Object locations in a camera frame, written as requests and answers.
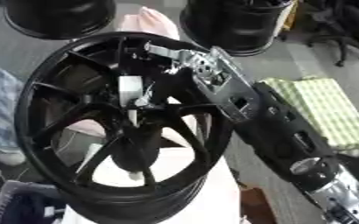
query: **gray floor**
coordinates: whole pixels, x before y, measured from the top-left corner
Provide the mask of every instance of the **gray floor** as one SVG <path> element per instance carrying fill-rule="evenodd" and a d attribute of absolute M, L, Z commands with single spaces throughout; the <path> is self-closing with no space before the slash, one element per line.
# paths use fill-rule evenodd
<path fill-rule="evenodd" d="M 164 12 L 178 23 L 180 0 L 130 0 L 117 1 L 117 21 L 122 15 L 135 12 L 140 4 Z M 306 75 L 329 76 L 336 79 L 348 97 L 359 109 L 359 59 L 352 53 L 345 68 L 333 65 L 337 50 L 333 45 L 317 45 L 308 48 L 302 44 L 303 35 L 292 35 L 286 43 L 275 41 L 267 52 L 249 58 L 241 58 L 247 75 L 261 80 L 266 77 L 298 79 Z M 25 80 L 34 68 L 50 53 L 63 46 L 63 41 L 43 41 L 28 38 L 13 31 L 4 21 L 0 8 L 0 66 Z M 251 148 L 233 137 L 228 148 L 229 164 L 241 172 L 241 180 L 247 184 L 262 187 L 281 224 L 317 224 L 320 213 L 313 208 L 290 185 L 278 179 L 268 170 Z"/>

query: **wheel spoke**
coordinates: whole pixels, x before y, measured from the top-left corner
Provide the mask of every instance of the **wheel spoke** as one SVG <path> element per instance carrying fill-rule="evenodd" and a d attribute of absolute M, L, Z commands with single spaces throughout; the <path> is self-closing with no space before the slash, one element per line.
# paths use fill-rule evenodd
<path fill-rule="evenodd" d="M 153 176 L 150 167 L 147 165 L 146 156 L 144 154 L 144 144 L 143 139 L 140 137 L 142 136 L 141 133 L 139 133 L 139 130 L 135 127 L 132 127 L 130 125 L 127 125 L 123 129 L 124 134 L 128 137 L 130 140 L 130 143 L 133 144 L 135 147 L 135 155 L 136 160 L 141 164 L 141 170 L 144 175 L 145 185 L 151 186 L 153 188 L 156 188 L 157 183 L 155 180 L 155 177 Z"/>
<path fill-rule="evenodd" d="M 157 181 L 152 174 L 150 167 L 143 167 L 143 175 L 144 175 L 144 185 L 156 187 Z"/>
<path fill-rule="evenodd" d="M 96 70 L 103 76 L 107 76 L 111 73 L 111 69 L 109 66 L 102 64 L 101 62 L 88 57 L 86 55 L 80 54 L 78 52 L 70 51 L 67 53 L 68 57 L 74 60 L 75 62 L 81 63 L 85 66 L 91 67 L 92 69 Z"/>
<path fill-rule="evenodd" d="M 173 109 L 179 116 L 189 116 L 189 115 L 202 115 L 210 114 L 217 115 L 219 109 L 213 103 L 202 103 L 202 104 L 168 104 L 169 109 Z"/>
<path fill-rule="evenodd" d="M 116 63 L 117 63 L 117 67 L 121 67 L 121 60 L 123 57 L 123 50 L 124 50 L 124 42 L 125 42 L 126 38 L 120 38 L 119 42 L 118 42 L 118 47 L 117 47 L 117 51 L 116 51 Z"/>
<path fill-rule="evenodd" d="M 45 90 L 49 94 L 57 95 L 67 101 L 77 103 L 79 101 L 79 95 L 72 90 L 65 89 L 63 87 L 57 87 L 52 84 L 44 82 L 35 82 L 34 86 L 39 90 Z"/>
<path fill-rule="evenodd" d="M 96 167 L 109 155 L 114 152 L 116 145 L 118 144 L 119 140 L 123 138 L 123 134 L 118 134 L 110 138 L 110 140 L 99 149 L 99 151 L 94 154 L 92 158 L 84 164 L 79 171 L 77 171 L 74 182 L 79 184 L 87 184 L 89 181 L 92 180 L 92 175 Z"/>
<path fill-rule="evenodd" d="M 72 123 L 78 122 L 81 119 L 81 116 L 88 111 L 88 108 L 89 105 L 84 103 L 73 106 L 62 117 L 58 118 L 33 136 L 33 141 L 37 144 L 50 142 L 52 136 L 56 132 L 63 130 Z"/>
<path fill-rule="evenodd" d="M 168 127 L 177 131 L 190 143 L 190 145 L 194 149 L 196 158 L 205 158 L 206 161 L 203 162 L 209 162 L 208 150 L 203 146 L 197 136 L 189 129 L 187 124 L 182 120 L 180 116 L 173 114 L 169 115 L 166 118 L 166 123 Z"/>

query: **black rim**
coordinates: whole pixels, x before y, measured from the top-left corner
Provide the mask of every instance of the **black rim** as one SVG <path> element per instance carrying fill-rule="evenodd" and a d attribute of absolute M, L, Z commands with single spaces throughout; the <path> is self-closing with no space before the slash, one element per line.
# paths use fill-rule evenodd
<path fill-rule="evenodd" d="M 116 77 L 139 74 L 148 83 L 156 81 L 158 76 L 155 74 L 162 74 L 171 65 L 168 59 L 144 52 L 143 46 L 148 41 L 173 49 L 195 48 L 185 42 L 137 32 L 113 32 L 83 38 L 59 49 L 42 63 L 26 82 L 18 102 L 15 121 L 21 148 L 32 164 L 68 195 L 71 206 L 90 219 L 99 216 L 104 220 L 153 223 L 177 213 L 197 194 L 231 136 L 231 125 L 222 119 L 214 105 L 194 91 L 195 87 L 190 83 L 169 94 L 182 104 L 165 102 L 159 108 L 140 109 L 142 122 L 139 128 L 131 125 L 118 107 Z M 74 71 L 78 67 L 91 72 L 86 74 L 88 78 Z M 205 114 L 210 114 L 211 125 L 203 142 L 180 118 Z M 106 131 L 107 142 L 80 172 L 75 173 L 56 156 L 51 140 L 68 125 L 83 119 L 100 123 Z M 163 127 L 176 130 L 190 143 L 195 160 L 177 175 L 157 182 L 145 163 L 143 146 L 139 144 L 143 139 L 139 136 L 144 128 L 154 131 Z M 143 186 L 114 187 L 91 180 L 96 166 L 116 153 L 118 147 L 115 146 L 120 139 L 126 139 L 134 146 L 144 174 Z M 122 214 L 131 210 L 133 217 L 118 217 L 121 214 L 102 213 L 102 210 L 97 211 L 99 215 L 94 215 L 92 208 L 88 209 L 100 206 L 112 207 L 111 211 L 123 210 Z M 137 215 L 135 208 L 138 211 L 144 209 L 145 213 Z"/>

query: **black tire rim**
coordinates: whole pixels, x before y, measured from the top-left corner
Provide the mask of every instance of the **black tire rim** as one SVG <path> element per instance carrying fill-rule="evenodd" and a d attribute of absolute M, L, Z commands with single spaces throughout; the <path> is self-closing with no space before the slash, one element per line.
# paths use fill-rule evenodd
<path fill-rule="evenodd" d="M 98 223 L 157 223 L 173 216 L 200 190 L 231 136 L 230 123 L 191 84 L 171 94 L 182 104 L 167 103 L 161 110 L 142 111 L 145 122 L 140 128 L 129 125 L 123 111 L 116 106 L 113 94 L 116 77 L 138 74 L 147 79 L 171 66 L 170 60 L 144 52 L 147 42 L 172 49 L 196 48 L 186 42 L 138 32 L 112 32 L 83 38 L 44 61 L 26 82 L 18 101 L 15 126 L 25 155 L 60 189 L 73 209 Z M 76 67 L 87 67 L 93 75 L 87 75 L 89 79 L 85 80 L 79 73 L 75 77 Z M 209 131 L 205 141 L 200 141 L 184 126 L 181 117 L 205 114 L 210 114 Z M 61 162 L 51 141 L 69 124 L 83 119 L 100 123 L 106 131 L 107 142 L 75 173 Z M 117 139 L 126 138 L 135 144 L 141 128 L 150 127 L 152 123 L 158 123 L 158 129 L 170 127 L 181 134 L 192 146 L 195 160 L 161 182 L 155 181 L 148 166 L 141 165 L 145 184 L 139 187 L 107 186 L 92 181 L 95 168 L 116 152 Z M 139 149 L 138 162 L 142 164 L 143 149 L 135 149 Z"/>

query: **metal bracket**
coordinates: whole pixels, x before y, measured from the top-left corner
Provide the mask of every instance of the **metal bracket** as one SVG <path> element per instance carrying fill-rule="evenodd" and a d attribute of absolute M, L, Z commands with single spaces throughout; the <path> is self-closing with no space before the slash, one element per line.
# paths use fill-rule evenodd
<path fill-rule="evenodd" d="M 252 81 L 221 48 L 214 46 L 210 53 L 204 53 L 172 50 L 147 43 L 144 49 L 172 59 L 179 68 L 191 68 L 199 90 L 233 122 L 244 123 L 257 114 L 260 102 L 250 84 Z"/>

